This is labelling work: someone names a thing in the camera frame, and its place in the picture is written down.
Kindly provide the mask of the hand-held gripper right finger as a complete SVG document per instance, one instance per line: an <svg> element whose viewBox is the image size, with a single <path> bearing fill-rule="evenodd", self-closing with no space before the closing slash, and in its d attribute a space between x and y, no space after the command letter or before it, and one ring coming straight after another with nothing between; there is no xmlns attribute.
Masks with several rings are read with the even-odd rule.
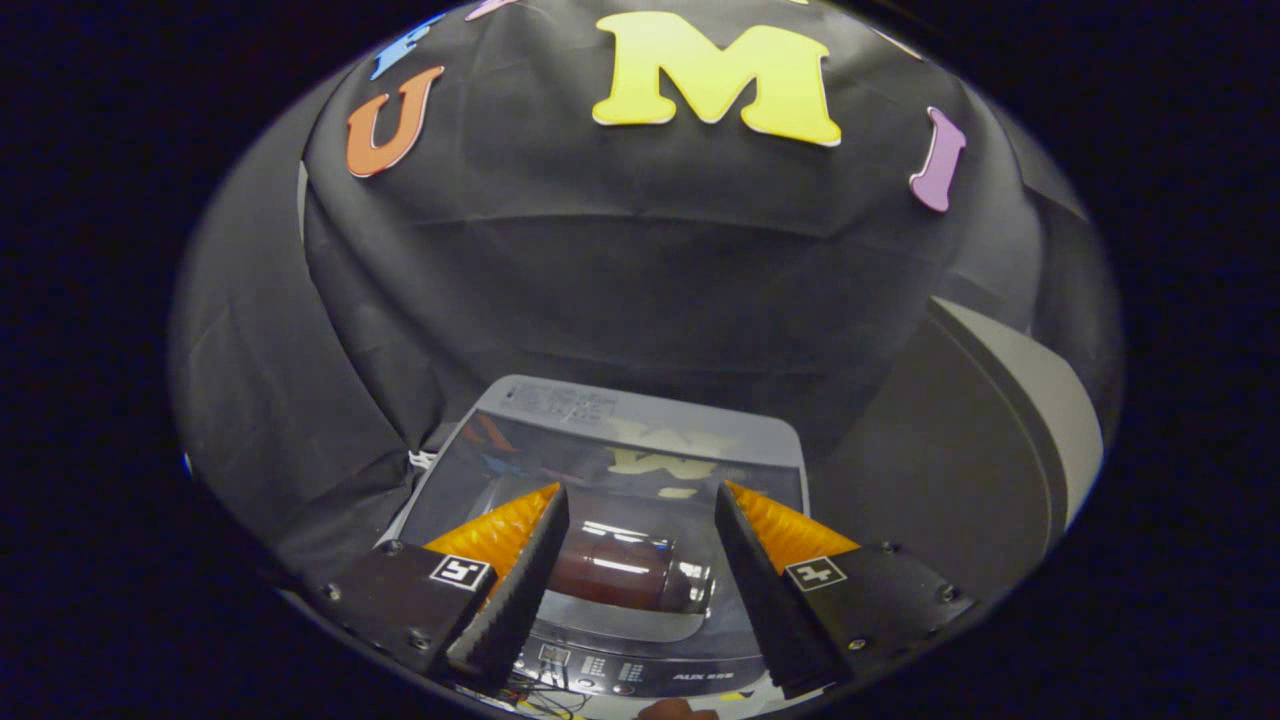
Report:
<svg viewBox="0 0 1280 720"><path fill-rule="evenodd" d="M902 544L858 543L745 486L718 487L714 525L786 700L879 680L977 607L968 589Z"/></svg>

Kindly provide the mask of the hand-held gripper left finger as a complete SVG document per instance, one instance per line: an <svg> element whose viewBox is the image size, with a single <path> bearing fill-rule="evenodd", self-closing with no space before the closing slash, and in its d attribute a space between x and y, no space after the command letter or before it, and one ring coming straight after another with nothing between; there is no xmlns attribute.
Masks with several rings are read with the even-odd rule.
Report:
<svg viewBox="0 0 1280 720"><path fill-rule="evenodd" d="M554 483L428 544L384 541L305 601L376 660L492 694L532 629L568 527L567 492Z"/></svg>

